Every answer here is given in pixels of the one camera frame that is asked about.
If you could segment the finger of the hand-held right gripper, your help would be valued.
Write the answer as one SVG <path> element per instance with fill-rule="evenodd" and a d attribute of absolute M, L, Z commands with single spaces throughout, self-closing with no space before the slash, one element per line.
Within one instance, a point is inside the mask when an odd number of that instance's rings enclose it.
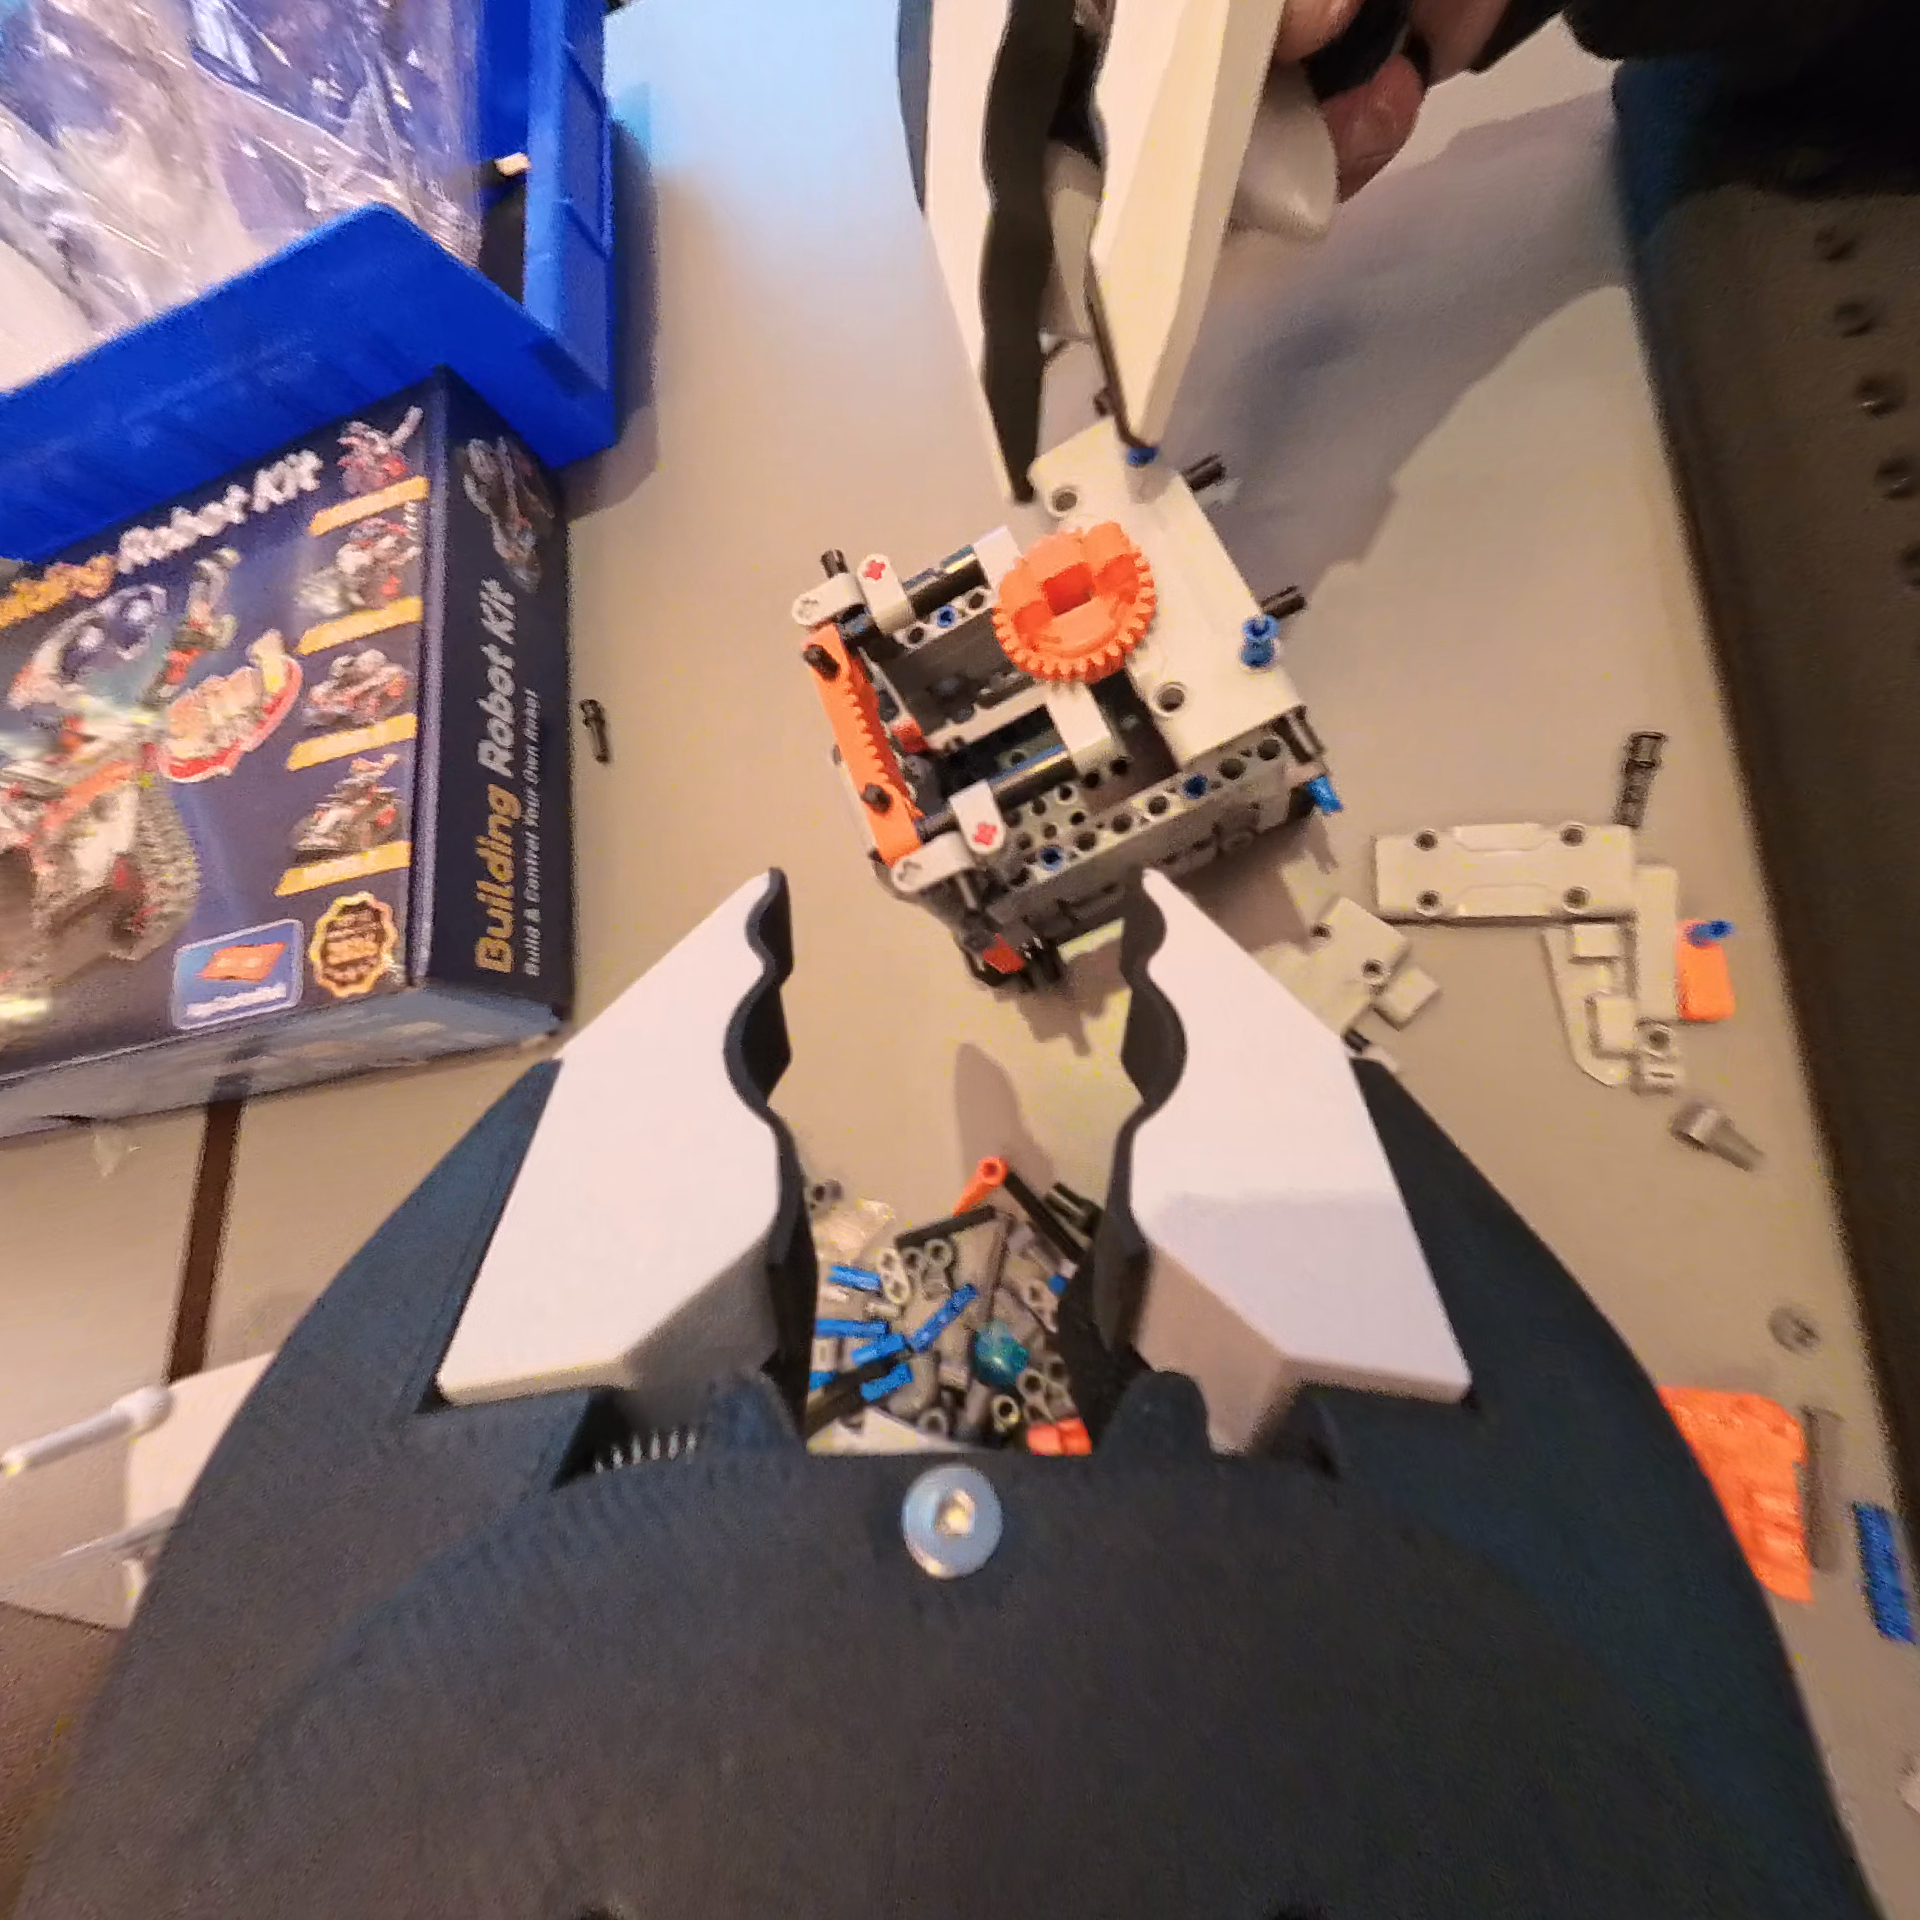
<path fill-rule="evenodd" d="M 902 138 L 1008 498 L 1030 498 L 1043 372 L 1090 344 L 1097 203 L 1076 2 L 902 2 Z"/>
<path fill-rule="evenodd" d="M 1160 454 L 1185 380 L 1284 2 L 1087 2 L 1097 192 L 1080 301 L 1107 416 Z"/>

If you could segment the clear plastic bags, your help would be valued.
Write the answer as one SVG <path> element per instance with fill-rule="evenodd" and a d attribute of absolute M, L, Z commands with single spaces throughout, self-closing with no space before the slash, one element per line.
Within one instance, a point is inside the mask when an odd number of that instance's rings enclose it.
<path fill-rule="evenodd" d="M 2 353 L 49 366 L 381 205 L 473 264 L 481 2 L 2 2 Z"/>

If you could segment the blue robot kit box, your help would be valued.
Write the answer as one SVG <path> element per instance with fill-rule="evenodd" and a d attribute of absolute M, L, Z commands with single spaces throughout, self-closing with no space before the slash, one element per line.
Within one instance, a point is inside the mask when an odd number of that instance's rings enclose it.
<path fill-rule="evenodd" d="M 567 528 L 452 372 L 2 587 L 2 1140 L 573 996 Z"/>

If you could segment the white book stand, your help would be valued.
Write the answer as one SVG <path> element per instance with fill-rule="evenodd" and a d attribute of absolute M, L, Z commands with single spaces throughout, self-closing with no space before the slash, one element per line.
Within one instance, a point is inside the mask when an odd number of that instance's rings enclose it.
<path fill-rule="evenodd" d="M 179 1510 L 254 1384 L 267 1350 L 171 1384 L 140 1384 L 107 1406 L 2 1450 L 2 1526 L 31 1520 L 2 1547 L 2 1602 L 38 1621 L 127 1628 Z"/>

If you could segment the pile of small building parts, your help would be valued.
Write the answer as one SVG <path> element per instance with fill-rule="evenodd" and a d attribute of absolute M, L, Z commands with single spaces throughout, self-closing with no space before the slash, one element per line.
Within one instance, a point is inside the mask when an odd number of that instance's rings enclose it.
<path fill-rule="evenodd" d="M 925 1223 L 828 1179 L 803 1197 L 818 1267 L 811 1452 L 1090 1452 L 1060 1323 L 1099 1229 L 1092 1197 L 1035 1190 L 999 1157 Z"/>

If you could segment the large orange wedge piece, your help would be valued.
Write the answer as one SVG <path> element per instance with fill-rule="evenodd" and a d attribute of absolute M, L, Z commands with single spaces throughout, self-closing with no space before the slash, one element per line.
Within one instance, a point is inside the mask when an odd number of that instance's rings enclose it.
<path fill-rule="evenodd" d="M 1811 1602 L 1799 1416 L 1753 1392 L 1661 1384 L 1658 1397 L 1709 1476 L 1755 1583 L 1769 1596 Z"/>

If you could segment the orange gear frame assembly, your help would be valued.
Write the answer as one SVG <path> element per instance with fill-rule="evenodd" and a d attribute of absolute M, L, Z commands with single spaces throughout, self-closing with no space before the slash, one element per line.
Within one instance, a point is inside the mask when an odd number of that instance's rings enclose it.
<path fill-rule="evenodd" d="M 1132 874 L 1341 811 L 1284 662 L 1305 601 L 1238 571 L 1224 465 L 1148 465 L 1099 422 L 1030 488 L 1038 539 L 997 526 L 919 571 L 827 553 L 789 608 L 874 879 L 989 988 L 1057 982 Z"/>

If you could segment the person's right hand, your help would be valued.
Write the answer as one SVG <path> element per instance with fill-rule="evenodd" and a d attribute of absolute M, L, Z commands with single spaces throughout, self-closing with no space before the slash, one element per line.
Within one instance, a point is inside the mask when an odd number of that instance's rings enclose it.
<path fill-rule="evenodd" d="M 1411 2 L 1380 61 L 1331 80 L 1329 45 L 1359 38 L 1362 2 L 1284 2 L 1273 70 L 1322 70 L 1312 91 L 1331 134 L 1337 197 L 1353 198 L 1404 151 L 1433 85 L 1483 71 L 1538 32 L 1565 2 Z"/>

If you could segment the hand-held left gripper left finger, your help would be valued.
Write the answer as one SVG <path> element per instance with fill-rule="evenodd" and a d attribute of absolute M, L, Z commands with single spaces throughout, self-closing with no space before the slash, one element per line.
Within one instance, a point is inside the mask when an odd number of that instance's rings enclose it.
<path fill-rule="evenodd" d="M 678 1409 L 756 1369 L 800 1397 L 817 1267 L 771 1106 L 789 947 L 787 879 L 753 874 L 563 1040 L 444 1401 L 617 1387 Z"/>

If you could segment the grey long bar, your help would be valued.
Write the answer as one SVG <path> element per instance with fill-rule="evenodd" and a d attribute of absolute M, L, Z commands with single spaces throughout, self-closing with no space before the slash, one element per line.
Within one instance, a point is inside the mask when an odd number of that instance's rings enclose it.
<path fill-rule="evenodd" d="M 1387 924 L 1571 924 L 1632 910 L 1639 834 L 1620 824 L 1468 824 L 1373 840 Z"/>

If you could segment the blue plastic bin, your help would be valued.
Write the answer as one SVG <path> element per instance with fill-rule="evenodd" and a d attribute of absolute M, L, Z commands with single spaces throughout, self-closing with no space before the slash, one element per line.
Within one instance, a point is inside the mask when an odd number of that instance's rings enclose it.
<path fill-rule="evenodd" d="M 444 368 L 556 467 L 612 444 L 604 2 L 483 2 L 483 158 L 529 158 L 519 289 L 389 205 L 2 394 L 2 556 L 42 560 Z"/>

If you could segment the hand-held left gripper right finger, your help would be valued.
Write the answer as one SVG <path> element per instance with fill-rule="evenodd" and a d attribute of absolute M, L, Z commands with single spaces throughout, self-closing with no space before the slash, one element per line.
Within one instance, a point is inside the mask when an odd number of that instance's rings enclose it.
<path fill-rule="evenodd" d="M 1444 1310 L 1347 1044 L 1171 879 L 1121 941 L 1136 1112 L 1097 1234 L 1097 1338 L 1191 1379 L 1207 1409 L 1301 1387 L 1457 1403 Z"/>

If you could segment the black studded panel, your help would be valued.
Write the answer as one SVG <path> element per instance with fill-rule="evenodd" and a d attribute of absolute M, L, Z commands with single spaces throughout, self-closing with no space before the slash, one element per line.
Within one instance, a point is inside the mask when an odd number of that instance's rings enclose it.
<path fill-rule="evenodd" d="M 1617 76 L 1620 198 L 1894 1452 L 1915 1479 L 1915 2 Z"/>

